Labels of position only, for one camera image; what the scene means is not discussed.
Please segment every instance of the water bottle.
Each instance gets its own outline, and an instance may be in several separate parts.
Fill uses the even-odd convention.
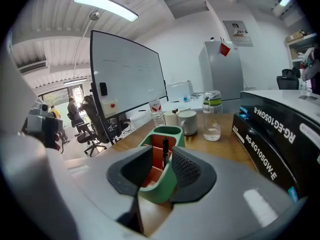
[[[154,90],[149,90],[149,95],[152,97],[152,100],[149,101],[149,106],[151,110],[151,117],[154,121],[155,126],[165,126],[166,121],[164,114],[162,113],[161,103],[159,98],[155,95]]]
[[[207,91],[203,95],[203,136],[207,141],[215,142],[220,139],[221,127],[217,118],[222,114],[221,93],[218,90]]]

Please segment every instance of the pen holder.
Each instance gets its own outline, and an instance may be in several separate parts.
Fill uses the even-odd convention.
[[[163,139],[168,138],[169,160],[163,168]],[[151,171],[139,189],[139,195],[152,203],[159,204],[167,201],[176,185],[176,175],[172,169],[172,147],[185,146],[183,130],[177,126],[159,126],[154,128],[141,142],[140,146],[153,146]]]

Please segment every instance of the wooden desk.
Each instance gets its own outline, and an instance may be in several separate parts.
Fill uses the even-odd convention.
[[[256,171],[256,168],[245,148],[242,146],[235,134],[232,133],[233,114],[221,114],[218,116],[218,118],[221,125],[221,137],[218,141],[208,141],[203,135],[203,113],[197,112],[198,133],[194,136],[184,137],[185,147],[188,149],[212,154],[213,156],[219,156],[225,159],[240,162],[248,165]],[[109,154],[115,154],[121,151],[136,148],[154,127],[154,122],[152,120],[149,121],[141,128],[131,133],[129,136],[100,153],[99,156],[107,156]],[[154,204],[141,196],[138,196],[138,201],[144,234],[149,237],[169,216],[172,208],[169,202]]]

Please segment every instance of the red magnet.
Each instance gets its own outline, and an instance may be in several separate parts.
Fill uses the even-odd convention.
[[[223,43],[220,45],[220,53],[222,55],[224,55],[226,57],[228,55],[229,51],[230,51],[230,48],[228,46],[226,46]]]

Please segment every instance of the white mug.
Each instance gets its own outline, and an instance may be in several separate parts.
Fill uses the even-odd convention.
[[[194,135],[198,131],[197,112],[193,110],[181,111],[178,114],[178,123],[183,129],[183,135]]]
[[[173,113],[171,110],[164,112],[164,120],[166,126],[179,126],[178,124],[178,113]]]

